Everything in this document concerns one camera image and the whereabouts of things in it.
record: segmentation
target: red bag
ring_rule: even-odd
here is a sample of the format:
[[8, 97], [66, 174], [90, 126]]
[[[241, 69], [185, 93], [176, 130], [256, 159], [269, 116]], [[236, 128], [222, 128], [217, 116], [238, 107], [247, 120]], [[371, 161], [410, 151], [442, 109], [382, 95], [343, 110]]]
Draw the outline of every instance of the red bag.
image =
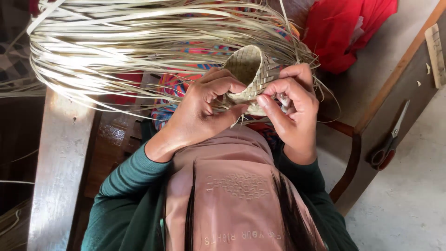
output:
[[339, 74], [397, 5], [397, 0], [320, 0], [310, 9], [302, 41], [319, 56], [323, 70]]

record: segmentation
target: woven basket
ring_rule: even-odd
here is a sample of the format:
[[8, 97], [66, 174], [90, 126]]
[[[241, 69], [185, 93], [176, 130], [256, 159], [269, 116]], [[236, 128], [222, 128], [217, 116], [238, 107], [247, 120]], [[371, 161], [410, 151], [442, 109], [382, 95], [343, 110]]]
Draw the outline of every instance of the woven basket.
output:
[[259, 47], [248, 45], [234, 52], [223, 65], [247, 88], [241, 93], [227, 93], [235, 104], [249, 104], [247, 114], [266, 116], [256, 97], [266, 89], [268, 83], [279, 77], [279, 65], [265, 55]]

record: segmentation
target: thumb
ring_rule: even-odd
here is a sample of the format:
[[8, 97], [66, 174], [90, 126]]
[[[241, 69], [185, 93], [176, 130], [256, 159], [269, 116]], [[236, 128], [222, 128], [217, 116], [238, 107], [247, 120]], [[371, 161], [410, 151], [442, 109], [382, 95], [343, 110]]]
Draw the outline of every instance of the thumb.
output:
[[290, 124], [290, 118], [288, 118], [285, 113], [282, 112], [282, 109], [270, 96], [259, 95], [257, 97], [257, 102], [263, 111], [265, 111], [276, 130], [283, 129], [285, 126]]
[[218, 128], [219, 131], [223, 131], [230, 127], [232, 124], [237, 122], [237, 120], [248, 110], [247, 104], [238, 104], [229, 108], [226, 112], [217, 114], [214, 116], [214, 126]]

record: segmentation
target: hand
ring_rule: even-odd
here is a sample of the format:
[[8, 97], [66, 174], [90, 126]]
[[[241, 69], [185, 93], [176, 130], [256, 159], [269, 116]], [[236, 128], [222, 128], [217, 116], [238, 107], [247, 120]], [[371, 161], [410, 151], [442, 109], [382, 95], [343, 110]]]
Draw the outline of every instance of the hand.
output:
[[248, 105], [234, 105], [214, 114], [211, 102], [228, 91], [238, 93], [244, 89], [246, 85], [228, 70], [211, 68], [189, 86], [169, 122], [146, 144], [147, 157], [155, 162], [167, 162], [176, 150], [214, 137], [230, 127], [246, 112]]
[[[309, 165], [317, 158], [316, 123], [319, 101], [313, 89], [313, 75], [306, 63], [293, 65], [280, 72], [257, 97], [260, 107], [285, 143], [284, 153], [294, 163]], [[271, 99], [275, 93], [285, 93], [292, 101], [285, 114]]]

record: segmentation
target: dark green cardigan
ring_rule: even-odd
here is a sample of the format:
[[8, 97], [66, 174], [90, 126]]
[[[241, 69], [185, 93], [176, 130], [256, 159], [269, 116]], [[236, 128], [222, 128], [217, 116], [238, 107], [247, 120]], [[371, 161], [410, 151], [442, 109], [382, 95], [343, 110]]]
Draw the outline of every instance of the dark green cardigan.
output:
[[[283, 146], [274, 155], [276, 167], [299, 191], [329, 251], [358, 250], [325, 192], [318, 162], [291, 162]], [[164, 250], [164, 205], [171, 162], [147, 158], [144, 146], [122, 163], [102, 184], [90, 212], [82, 250]]]

